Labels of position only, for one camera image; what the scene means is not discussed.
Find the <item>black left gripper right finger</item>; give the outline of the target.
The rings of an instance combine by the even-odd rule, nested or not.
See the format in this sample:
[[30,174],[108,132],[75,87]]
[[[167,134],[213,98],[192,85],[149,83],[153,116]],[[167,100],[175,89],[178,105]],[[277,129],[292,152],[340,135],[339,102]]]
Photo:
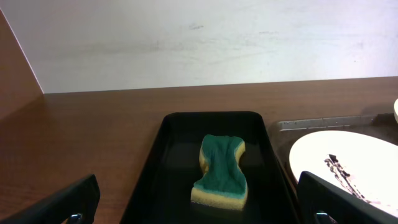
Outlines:
[[397,218],[303,171],[297,196],[304,223],[397,223]]

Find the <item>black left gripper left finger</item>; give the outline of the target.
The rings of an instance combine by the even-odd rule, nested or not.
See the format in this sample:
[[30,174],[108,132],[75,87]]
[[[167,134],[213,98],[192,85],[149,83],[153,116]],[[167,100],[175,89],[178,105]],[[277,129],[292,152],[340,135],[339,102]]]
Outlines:
[[100,200],[95,175],[90,174],[1,221],[1,224],[94,222]]

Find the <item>white plate with dark streak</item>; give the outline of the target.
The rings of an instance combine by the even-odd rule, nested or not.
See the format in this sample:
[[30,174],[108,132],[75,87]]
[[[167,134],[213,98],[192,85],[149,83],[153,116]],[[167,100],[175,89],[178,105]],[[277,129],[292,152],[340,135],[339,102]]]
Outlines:
[[348,131],[317,131],[291,147],[296,180],[309,171],[350,195],[397,216],[397,145]]

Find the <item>green and yellow sponge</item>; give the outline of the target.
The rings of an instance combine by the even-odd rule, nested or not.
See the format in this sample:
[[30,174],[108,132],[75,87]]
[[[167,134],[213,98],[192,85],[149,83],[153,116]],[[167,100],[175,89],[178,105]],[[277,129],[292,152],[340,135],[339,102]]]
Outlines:
[[193,184],[190,200],[220,209],[242,210],[248,183],[239,162],[245,151],[242,138],[207,134],[199,153],[203,176]]

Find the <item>white plate with wet spots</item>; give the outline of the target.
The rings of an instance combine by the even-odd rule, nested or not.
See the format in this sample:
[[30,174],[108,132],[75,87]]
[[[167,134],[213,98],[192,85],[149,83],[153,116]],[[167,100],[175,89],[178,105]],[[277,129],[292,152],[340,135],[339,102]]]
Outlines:
[[394,118],[396,123],[398,123],[398,99],[394,102]]

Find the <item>large dark serving tray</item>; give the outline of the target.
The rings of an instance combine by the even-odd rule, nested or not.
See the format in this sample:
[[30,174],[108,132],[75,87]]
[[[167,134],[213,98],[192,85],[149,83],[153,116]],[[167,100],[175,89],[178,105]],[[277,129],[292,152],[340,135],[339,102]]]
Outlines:
[[397,123],[393,114],[277,122],[268,132],[282,172],[286,176],[288,188],[292,191],[296,190],[299,180],[295,179],[290,168],[290,149],[299,138],[317,131],[348,131],[397,145]]

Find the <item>small black tray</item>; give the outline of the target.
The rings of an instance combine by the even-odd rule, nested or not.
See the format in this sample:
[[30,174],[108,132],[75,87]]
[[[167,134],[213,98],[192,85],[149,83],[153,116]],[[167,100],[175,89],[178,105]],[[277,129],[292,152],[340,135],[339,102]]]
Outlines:
[[[237,136],[246,143],[240,167],[248,182],[243,210],[207,207],[190,200],[202,177],[205,135]],[[121,223],[298,223],[262,116],[250,111],[172,113],[159,129]]]

